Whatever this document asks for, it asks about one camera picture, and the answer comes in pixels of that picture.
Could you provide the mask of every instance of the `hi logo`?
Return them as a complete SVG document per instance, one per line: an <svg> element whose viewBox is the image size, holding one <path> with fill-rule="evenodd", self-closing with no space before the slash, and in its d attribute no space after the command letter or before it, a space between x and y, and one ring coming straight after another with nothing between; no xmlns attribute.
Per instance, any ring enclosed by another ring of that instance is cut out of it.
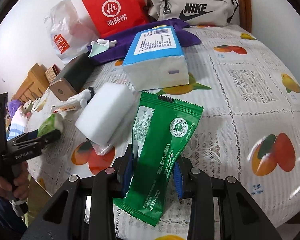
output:
<svg viewBox="0 0 300 240"><path fill-rule="evenodd" d="M102 13L107 17L115 17L119 14L121 5L116 0L108 0L102 6Z"/></svg>

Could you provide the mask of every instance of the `beige nike bag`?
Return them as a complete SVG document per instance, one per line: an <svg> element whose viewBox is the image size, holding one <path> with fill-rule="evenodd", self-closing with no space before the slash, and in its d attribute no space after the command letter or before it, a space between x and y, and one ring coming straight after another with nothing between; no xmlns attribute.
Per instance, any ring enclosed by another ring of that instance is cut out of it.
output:
<svg viewBox="0 0 300 240"><path fill-rule="evenodd" d="M178 18L190 25L225 26L238 7L236 0L148 0L149 15L157 21Z"/></svg>

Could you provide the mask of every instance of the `person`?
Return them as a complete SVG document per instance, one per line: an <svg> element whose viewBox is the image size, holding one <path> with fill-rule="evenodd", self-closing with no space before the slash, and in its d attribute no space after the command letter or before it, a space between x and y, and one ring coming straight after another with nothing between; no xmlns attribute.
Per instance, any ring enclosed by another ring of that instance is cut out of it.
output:
<svg viewBox="0 0 300 240"><path fill-rule="evenodd" d="M13 191L13 195L20 200L28 198L29 184L28 180L28 163L21 163L21 174L18 178L14 179L14 185L17 188ZM12 190L12 185L3 177L0 177L0 240L20 239L26 231L27 226L22 218L18 217L14 212L11 203L7 196L8 192Z"/></svg>

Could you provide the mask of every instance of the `wooden headboard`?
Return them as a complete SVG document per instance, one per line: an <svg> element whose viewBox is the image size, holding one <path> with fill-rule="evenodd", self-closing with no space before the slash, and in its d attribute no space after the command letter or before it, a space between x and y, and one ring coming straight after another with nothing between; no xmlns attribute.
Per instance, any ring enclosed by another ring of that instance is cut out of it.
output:
<svg viewBox="0 0 300 240"><path fill-rule="evenodd" d="M38 64L35 64L11 100L18 99L26 103L29 100L34 101L40 98L50 85L44 72L43 66L40 67Z"/></svg>
<svg viewBox="0 0 300 240"><path fill-rule="evenodd" d="M252 30L252 14L251 14L251 0L238 0L240 27L251 33Z"/></svg>

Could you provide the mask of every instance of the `nike text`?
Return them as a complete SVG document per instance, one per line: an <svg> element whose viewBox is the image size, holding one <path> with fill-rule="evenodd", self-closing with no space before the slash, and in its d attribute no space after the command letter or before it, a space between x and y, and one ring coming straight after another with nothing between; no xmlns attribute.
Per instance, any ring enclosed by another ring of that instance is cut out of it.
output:
<svg viewBox="0 0 300 240"><path fill-rule="evenodd" d="M203 3L186 3L183 13L204 13L206 8L207 5Z"/></svg>

